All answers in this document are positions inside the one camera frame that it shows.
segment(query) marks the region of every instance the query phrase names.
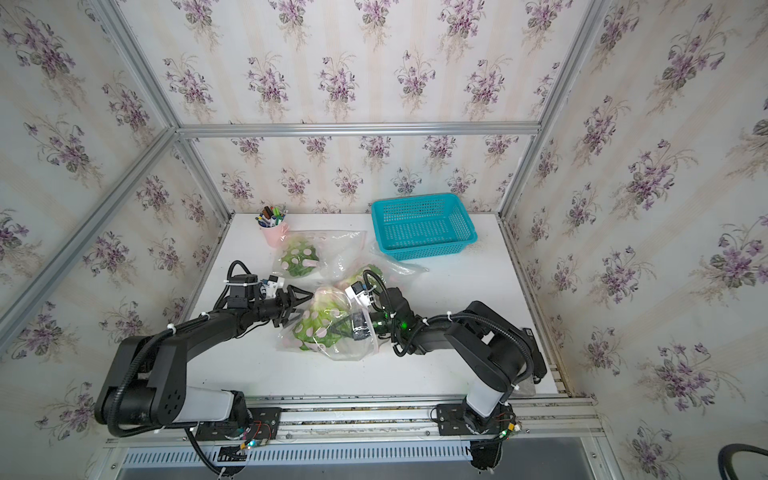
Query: white table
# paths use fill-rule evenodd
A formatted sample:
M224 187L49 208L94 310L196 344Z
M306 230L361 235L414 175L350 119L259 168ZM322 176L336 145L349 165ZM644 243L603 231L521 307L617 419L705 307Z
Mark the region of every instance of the white table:
M495 216L470 217L478 242L456 255L410 262L429 272L403 291L403 296L422 316L458 312L480 300L518 328L533 329L541 349ZM364 230L368 232L366 242L376 238L368 214L291 214L286 220L292 230ZM254 215L235 215L193 318L212 308L234 260L242 260L252 273L264 278L271 273L274 255ZM246 396L440 396L465 395L477 378L451 349L398 358L391 344L384 343L378 354L359 362L334 362L315 352L278 352L278 332L271 324L262 326L207 350L187 364L187 384L240 390ZM549 372L536 385L537 394L557 392Z

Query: vent grille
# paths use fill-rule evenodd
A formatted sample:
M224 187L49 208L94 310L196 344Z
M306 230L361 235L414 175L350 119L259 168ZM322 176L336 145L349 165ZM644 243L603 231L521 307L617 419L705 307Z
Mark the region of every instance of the vent grille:
M251 449L245 462L217 462L219 446L202 449L216 465L331 465L346 463L450 462L472 460L469 442L329 443L268 445ZM191 446L131 447L123 468L191 467L202 465Z

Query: black hose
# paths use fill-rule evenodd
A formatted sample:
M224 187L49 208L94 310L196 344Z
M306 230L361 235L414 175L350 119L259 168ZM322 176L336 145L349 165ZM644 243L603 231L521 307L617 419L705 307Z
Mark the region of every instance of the black hose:
M232 472L231 474L228 474L226 470L227 467L219 468L215 466L214 463L208 458L208 456L203 453L203 450L200 448L200 444L197 443L197 439L194 438L194 435L192 435L192 430L184 429L184 431L187 433L187 438L190 440L190 443L192 444L192 448L194 449L195 453L197 453L197 456L200 457L200 460L202 460L205 466L207 466L208 469L211 470L214 474L221 475L223 477L231 477L235 473L237 473L237 472Z
M151 430L157 429L157 426L154 425L146 425L141 427L134 427L132 429L123 430L118 425L118 412L120 411L120 404L123 402L123 397L125 396L125 390L128 388L128 386L131 384L131 380L134 379L136 376L136 373L139 371L139 368L141 367L141 364L144 363L144 360L147 358L147 355L149 352L160 342L168 338L169 336L172 336L174 334L174 331L172 329L166 329L162 332L154 335L152 338L149 339L148 342L144 344L143 347L141 347L141 350L139 350L139 353L134 357L133 361L131 361L131 364L128 367L127 372L125 373L125 377L123 377L123 381L120 383L120 386L118 386L118 389L115 390L114 397L112 398L112 404L109 407L109 413L107 414L107 428L109 429L109 432L119 439L123 437L130 437L133 435L138 435L140 433L149 432Z
M720 453L717 454L717 467L720 470L720 477L722 477L723 480L739 480L739 477L736 476L736 472L733 470L733 454L738 452L759 453L768 456L768 450L753 445L746 445L743 443L731 443L730 445L725 445L720 449Z

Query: black cable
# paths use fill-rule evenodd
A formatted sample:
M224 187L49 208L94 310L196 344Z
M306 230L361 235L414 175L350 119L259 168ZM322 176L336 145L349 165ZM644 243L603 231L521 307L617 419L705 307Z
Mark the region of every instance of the black cable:
M133 361L131 361L128 370L125 373L125 377L123 377L123 381L120 383L120 386L118 386L117 390L115 390L114 397L112 398L112 404L110 405L109 413L107 414L107 428L113 436L121 439L123 437L130 437L157 429L157 426L155 425L146 425L123 430L118 425L118 412L120 411L120 405L123 402L123 397L125 396L125 390L131 384L131 380L133 380L136 376L136 373L139 371L141 364L144 363L144 360L147 358L149 352L154 349L158 343L162 342L173 334L174 331L172 329L166 329L154 335L149 339L148 342L144 344L143 347L141 347L139 353L134 357Z
M733 454L738 452L759 453L768 456L768 450L753 445L743 443L725 445L720 449L720 453L717 454L717 468L720 470L720 477L723 480L739 480L739 477L736 476L736 472L733 470Z
M234 337L234 338L236 338L236 339L241 339L241 338L243 338L243 337L244 337L246 334L253 332L255 329L259 328L260 326L265 326L265 325L266 325L266 324L268 324L269 322L270 322L270 321L269 321L269 320L267 320L267 321L266 321L266 322L264 322L264 323L259 323L258 325L254 325L254 326L250 327L248 330L246 330L245 332L242 332L240 335L238 335L238 336L236 336L236 337Z
M205 466L208 467L209 470L211 470L216 475L221 475L223 477L231 477L235 474L235 472L233 472L232 474L228 474L227 470L225 470L226 467L219 468L215 466L214 463L211 460L209 460L207 455L203 453L203 450L200 448L200 444L197 443L197 439L194 438L194 435L192 435L192 430L184 429L184 431L187 433L187 438L190 440L190 443L192 444L192 448L197 453L197 456L200 457L200 460L203 461L203 463L205 464Z

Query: aluminum frame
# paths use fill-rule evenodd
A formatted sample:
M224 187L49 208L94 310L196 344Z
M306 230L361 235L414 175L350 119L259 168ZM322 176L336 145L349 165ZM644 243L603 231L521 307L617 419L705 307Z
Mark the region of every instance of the aluminum frame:
M136 185L165 155L177 138L178 134L169 127L155 137L152 144L144 149L112 191L70 234L61 249L38 272L26 290L13 300L8 310L0 317L0 351L4 352L10 346L13 339L26 326L30 315L56 290L59 283L80 260L82 252L89 248L96 236L104 231L126 199L133 194Z
M535 135L535 121L393 122L358 124L226 124L182 125L182 138L322 137L363 135Z

